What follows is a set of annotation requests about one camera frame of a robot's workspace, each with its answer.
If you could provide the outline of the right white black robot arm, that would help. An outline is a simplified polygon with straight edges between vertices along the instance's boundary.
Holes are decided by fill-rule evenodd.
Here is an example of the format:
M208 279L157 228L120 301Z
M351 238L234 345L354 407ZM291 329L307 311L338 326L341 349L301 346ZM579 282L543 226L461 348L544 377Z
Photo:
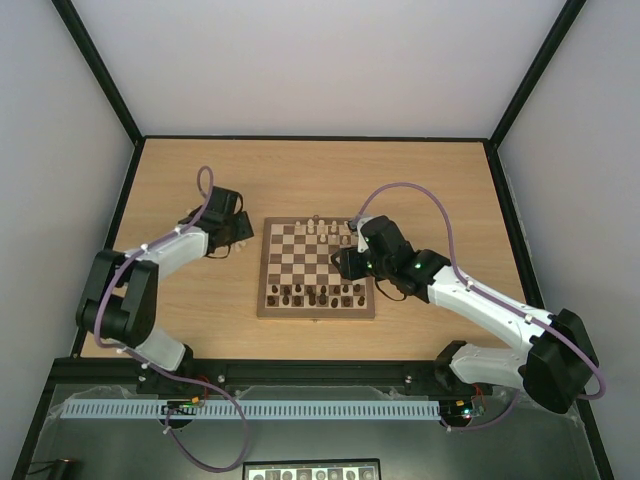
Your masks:
M524 391L541 407L564 414L591 378L598 359L582 319L518 302L465 275L452 258L414 249L386 216L358 221L357 243L330 257L342 278L390 282L403 296L445 308L484 328L505 348L456 347L436 367L436 379L455 392L485 383Z

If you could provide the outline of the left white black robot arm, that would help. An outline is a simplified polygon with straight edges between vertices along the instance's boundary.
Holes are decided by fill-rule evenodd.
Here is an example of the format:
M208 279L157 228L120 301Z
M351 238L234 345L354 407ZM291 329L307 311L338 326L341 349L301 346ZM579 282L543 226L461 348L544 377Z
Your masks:
M127 352L148 367L193 375L192 349L156 325L161 280L187 264L250 239L243 196L214 187L204 203L165 236L125 252L104 249L93 260L76 324L101 348Z

